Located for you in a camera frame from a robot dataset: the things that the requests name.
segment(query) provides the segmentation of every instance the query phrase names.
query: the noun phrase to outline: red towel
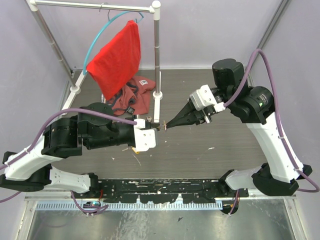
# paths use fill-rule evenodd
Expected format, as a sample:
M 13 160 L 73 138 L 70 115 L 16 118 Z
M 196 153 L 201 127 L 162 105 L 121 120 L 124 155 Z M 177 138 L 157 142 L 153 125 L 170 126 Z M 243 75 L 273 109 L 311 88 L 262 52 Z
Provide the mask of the red towel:
M 138 72 L 140 59 L 139 29 L 131 20 L 100 50 L 86 70 L 109 100 Z
M 112 107 L 113 114 L 147 114 L 150 107 L 150 91 L 156 83 L 143 76 L 134 76 L 130 81 L 107 103 Z

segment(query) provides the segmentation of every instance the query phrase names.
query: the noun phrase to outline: red cloth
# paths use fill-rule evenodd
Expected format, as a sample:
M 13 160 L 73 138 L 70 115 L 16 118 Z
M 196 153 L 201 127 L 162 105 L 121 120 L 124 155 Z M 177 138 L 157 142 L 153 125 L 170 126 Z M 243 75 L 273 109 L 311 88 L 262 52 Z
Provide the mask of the red cloth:
M 128 107 L 134 109 L 134 115 L 147 114 L 150 107 L 150 91 L 155 86 L 156 83 L 148 78 L 134 76 L 107 103 L 111 105 L 116 116 L 125 113 Z
M 86 70 L 109 100 L 138 72 L 140 59 L 138 25 L 131 20 L 100 50 Z

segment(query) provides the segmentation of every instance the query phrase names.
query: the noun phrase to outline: robotic arm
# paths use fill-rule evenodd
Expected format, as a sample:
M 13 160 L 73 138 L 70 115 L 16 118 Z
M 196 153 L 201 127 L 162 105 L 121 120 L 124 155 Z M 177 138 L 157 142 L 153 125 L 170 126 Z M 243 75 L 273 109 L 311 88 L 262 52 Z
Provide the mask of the robotic arm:
M 234 59 L 224 59 L 212 65 L 217 87 L 203 85 L 190 94 L 188 103 L 166 128 L 210 123 L 212 115 L 224 111 L 224 103 L 235 93 L 243 76 L 244 67 Z M 265 87 L 250 87 L 246 83 L 235 101 L 227 108 L 256 137 L 267 163 L 248 170 L 230 170 L 220 180 L 232 190 L 257 188 L 269 196 L 291 196 L 303 179 L 296 171 L 278 133 L 272 93 Z M 300 170 L 309 176 L 312 168 L 302 164 L 289 148 Z
M 82 107 L 99 113 L 113 115 L 104 103 Z M 50 124 L 37 141 L 35 148 L 20 160 L 10 164 L 25 150 L 6 152 L 3 164 L 8 165 L 0 176 L 0 187 L 35 192 L 45 188 L 72 190 L 78 194 L 95 195 L 100 190 L 98 176 L 94 173 L 73 174 L 61 171 L 51 163 L 71 156 L 82 155 L 82 145 L 88 150 L 127 144 L 136 152 L 144 152 L 157 145 L 159 124 L 144 119 L 130 119 L 136 125 L 113 122 L 90 114 L 60 118 Z

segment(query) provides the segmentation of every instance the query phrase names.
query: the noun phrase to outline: wooden floor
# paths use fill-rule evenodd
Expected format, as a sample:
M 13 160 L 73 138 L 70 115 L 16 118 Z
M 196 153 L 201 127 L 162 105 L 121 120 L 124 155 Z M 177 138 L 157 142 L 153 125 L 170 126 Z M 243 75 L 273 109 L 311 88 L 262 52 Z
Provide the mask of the wooden floor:
M 209 69 L 163 70 L 161 121 L 168 122 L 186 104 L 189 94 L 200 86 L 214 87 Z M 154 79 L 154 71 L 139 75 Z M 87 76 L 72 107 L 101 101 L 98 85 Z M 148 116 L 153 116 L 153 100 Z M 244 170 L 266 162 L 258 142 L 246 125 L 229 110 L 212 118 L 210 124 L 178 126 L 158 132 L 159 146 L 135 154 L 126 145 L 95 150 L 70 157 L 54 165 L 64 171 L 96 173 L 102 178 L 219 178 L 230 169 Z

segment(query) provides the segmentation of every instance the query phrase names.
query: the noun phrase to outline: white wall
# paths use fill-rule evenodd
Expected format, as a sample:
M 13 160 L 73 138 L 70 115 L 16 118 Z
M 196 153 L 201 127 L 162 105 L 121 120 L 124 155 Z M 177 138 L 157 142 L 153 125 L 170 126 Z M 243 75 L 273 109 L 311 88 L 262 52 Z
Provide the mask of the white wall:
M 150 6 L 153 0 L 112 0 L 113 5 Z M 93 2 L 96 0 L 78 0 Z M 280 0 L 161 0 L 160 64 L 162 68 L 210 68 L 220 59 L 247 60 L 259 43 Z M 107 10 L 40 6 L 54 36 L 72 67 L 83 68 L 88 48 L 108 21 Z M 118 11 L 111 11 L 114 17 Z M 153 16 L 139 23 L 141 68 L 154 66 Z M 113 22 L 100 37 L 91 58 L 118 33 L 128 13 Z
M 0 8 L 0 159 L 19 152 L 59 110 L 67 77 L 24 0 Z M 0 188 L 0 199 L 14 191 Z M 0 239 L 16 235 L 24 194 L 0 203 Z
M 279 95 L 281 120 L 300 160 L 313 168 L 320 184 L 320 1 L 291 1 L 265 46 Z M 254 84 L 269 86 L 261 58 L 254 66 Z M 311 189 L 306 182 L 302 187 Z M 299 193 L 310 239 L 320 235 L 320 193 Z

